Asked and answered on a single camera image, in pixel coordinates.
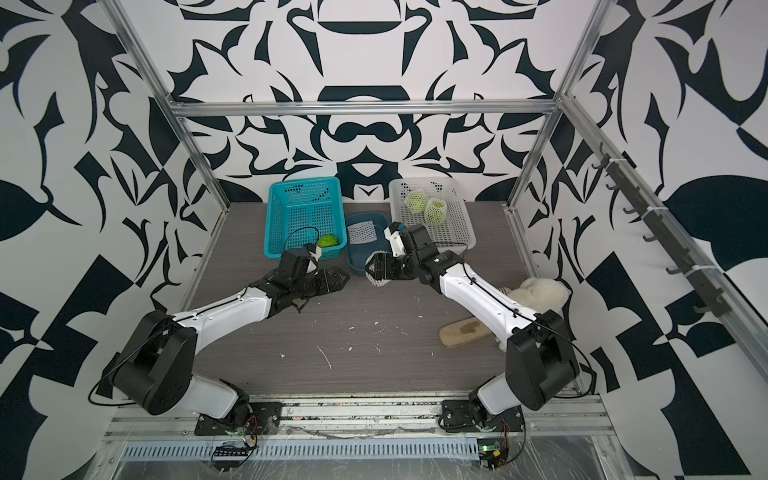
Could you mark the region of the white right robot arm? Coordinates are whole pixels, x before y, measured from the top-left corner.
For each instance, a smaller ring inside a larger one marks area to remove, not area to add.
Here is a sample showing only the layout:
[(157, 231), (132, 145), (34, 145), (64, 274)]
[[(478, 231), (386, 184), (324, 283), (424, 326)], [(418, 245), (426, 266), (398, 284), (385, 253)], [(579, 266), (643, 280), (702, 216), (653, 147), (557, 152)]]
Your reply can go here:
[(538, 312), (509, 298), (462, 255), (441, 250), (421, 224), (394, 222), (384, 237), (391, 250), (366, 261), (372, 280), (418, 280), (460, 304), (504, 345), (504, 372), (470, 395), (480, 412), (497, 416), (520, 406), (538, 410), (578, 378), (576, 348), (556, 312)]

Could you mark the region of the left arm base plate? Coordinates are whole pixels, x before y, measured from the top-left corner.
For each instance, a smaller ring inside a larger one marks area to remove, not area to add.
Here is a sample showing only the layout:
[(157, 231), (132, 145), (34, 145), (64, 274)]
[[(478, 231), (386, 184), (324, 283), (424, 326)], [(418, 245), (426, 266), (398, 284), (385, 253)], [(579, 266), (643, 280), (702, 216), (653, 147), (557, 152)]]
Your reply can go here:
[(223, 419), (200, 415), (194, 435), (271, 435), (279, 429), (283, 407), (281, 402), (250, 402), (248, 406), (240, 402)]

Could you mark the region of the green custard apple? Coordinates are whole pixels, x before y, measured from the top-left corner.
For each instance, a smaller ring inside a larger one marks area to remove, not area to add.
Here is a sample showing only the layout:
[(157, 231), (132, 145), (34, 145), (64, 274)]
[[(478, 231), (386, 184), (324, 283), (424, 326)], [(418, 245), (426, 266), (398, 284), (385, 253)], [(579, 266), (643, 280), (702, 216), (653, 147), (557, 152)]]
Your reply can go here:
[(340, 241), (334, 235), (324, 235), (317, 242), (317, 246), (323, 249), (333, 248), (339, 245)]

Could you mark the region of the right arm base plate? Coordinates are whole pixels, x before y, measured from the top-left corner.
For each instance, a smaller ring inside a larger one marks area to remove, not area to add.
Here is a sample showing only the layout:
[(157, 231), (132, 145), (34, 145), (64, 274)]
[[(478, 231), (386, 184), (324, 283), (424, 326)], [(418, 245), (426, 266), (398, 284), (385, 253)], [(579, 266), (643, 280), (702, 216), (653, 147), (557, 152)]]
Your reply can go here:
[(491, 414), (478, 400), (443, 400), (437, 423), (447, 433), (515, 433), (525, 428), (520, 407)]

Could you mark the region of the white foam net sleeve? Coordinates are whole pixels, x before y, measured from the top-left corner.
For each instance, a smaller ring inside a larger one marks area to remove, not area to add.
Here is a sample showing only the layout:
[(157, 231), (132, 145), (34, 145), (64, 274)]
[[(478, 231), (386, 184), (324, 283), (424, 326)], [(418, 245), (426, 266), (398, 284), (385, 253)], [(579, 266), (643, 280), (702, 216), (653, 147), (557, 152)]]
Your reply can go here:
[(405, 206), (411, 214), (421, 214), (425, 211), (429, 197), (423, 190), (412, 190), (405, 197)]

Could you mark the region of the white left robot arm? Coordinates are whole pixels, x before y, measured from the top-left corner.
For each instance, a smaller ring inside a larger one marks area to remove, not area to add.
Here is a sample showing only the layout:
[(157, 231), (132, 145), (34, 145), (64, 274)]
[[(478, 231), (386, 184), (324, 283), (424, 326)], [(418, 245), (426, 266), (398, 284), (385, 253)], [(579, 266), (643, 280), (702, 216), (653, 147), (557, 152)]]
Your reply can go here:
[(276, 268), (223, 300), (176, 314), (146, 314), (107, 381), (150, 415), (184, 410), (230, 427), (244, 425), (252, 415), (247, 395), (229, 382), (196, 374), (195, 358), (247, 325), (290, 307), (302, 310), (314, 297), (341, 291), (349, 274), (339, 267), (319, 267), (320, 255), (311, 244), (289, 249)]

